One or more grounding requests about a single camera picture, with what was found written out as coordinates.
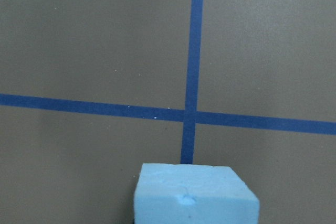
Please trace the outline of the light blue foam block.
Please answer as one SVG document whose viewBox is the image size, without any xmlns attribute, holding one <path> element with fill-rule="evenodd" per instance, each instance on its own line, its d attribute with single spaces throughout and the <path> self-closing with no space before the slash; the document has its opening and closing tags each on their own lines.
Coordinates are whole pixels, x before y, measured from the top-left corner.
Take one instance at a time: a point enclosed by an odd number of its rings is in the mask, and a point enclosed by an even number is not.
<svg viewBox="0 0 336 224">
<path fill-rule="evenodd" d="M 135 223 L 258 223 L 260 203 L 226 166 L 144 163 Z"/>
</svg>

